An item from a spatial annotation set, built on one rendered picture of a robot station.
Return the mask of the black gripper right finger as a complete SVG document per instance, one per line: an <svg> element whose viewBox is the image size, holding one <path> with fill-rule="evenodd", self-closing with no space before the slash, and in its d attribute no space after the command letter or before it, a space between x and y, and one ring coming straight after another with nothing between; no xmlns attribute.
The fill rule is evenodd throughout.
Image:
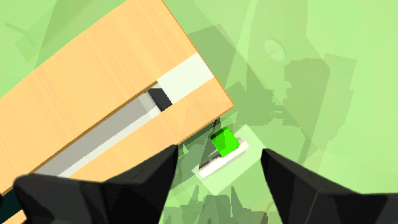
<svg viewBox="0 0 398 224"><path fill-rule="evenodd" d="M398 193L358 193L269 148L261 167L282 224L398 222Z"/></svg>

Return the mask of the small green block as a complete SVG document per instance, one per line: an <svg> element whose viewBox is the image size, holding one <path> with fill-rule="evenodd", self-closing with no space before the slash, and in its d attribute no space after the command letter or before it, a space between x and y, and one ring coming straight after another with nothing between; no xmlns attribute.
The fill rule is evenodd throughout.
<svg viewBox="0 0 398 224"><path fill-rule="evenodd" d="M210 136L210 139L222 157L227 156L241 146L231 130L226 126Z"/></svg>

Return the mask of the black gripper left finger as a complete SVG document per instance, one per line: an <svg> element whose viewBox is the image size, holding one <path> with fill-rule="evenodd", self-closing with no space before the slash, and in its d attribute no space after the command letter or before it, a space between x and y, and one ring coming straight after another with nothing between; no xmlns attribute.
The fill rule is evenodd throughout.
<svg viewBox="0 0 398 224"><path fill-rule="evenodd" d="M172 144L105 181L38 173L13 179L25 217L83 224L159 224L178 161Z"/></svg>

